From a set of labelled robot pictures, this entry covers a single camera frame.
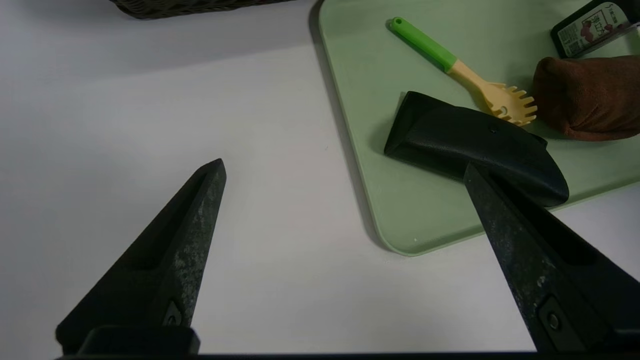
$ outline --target white table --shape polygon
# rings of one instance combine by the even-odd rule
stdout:
[[[202,352],[534,349],[484,236],[419,258],[376,242],[314,3],[0,3],[0,357],[58,356],[58,322],[216,158]],[[640,278],[638,213],[640,186],[558,215]]]

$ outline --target cutting board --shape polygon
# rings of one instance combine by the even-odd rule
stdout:
[[[386,28],[404,17],[480,76],[531,89],[537,63],[557,56],[551,28],[588,0],[326,0],[324,46],[380,239],[416,256],[483,232],[459,181],[387,158],[383,149],[400,100],[413,90],[477,109],[468,92]],[[590,54],[640,53],[640,37]],[[617,142],[567,140],[534,122],[569,184],[567,204],[640,181],[640,136]]]

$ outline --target wicker basket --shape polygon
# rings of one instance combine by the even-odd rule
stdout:
[[[138,19],[159,19],[190,13],[218,12],[245,6],[290,0],[111,0],[123,12]]]

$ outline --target black bottle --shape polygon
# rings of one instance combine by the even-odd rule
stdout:
[[[640,26],[640,0],[593,0],[554,26],[561,58],[579,58]]]

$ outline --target brown cloth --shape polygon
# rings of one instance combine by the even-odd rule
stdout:
[[[598,142],[640,134],[640,56],[542,59],[532,95],[538,118],[570,138]]]

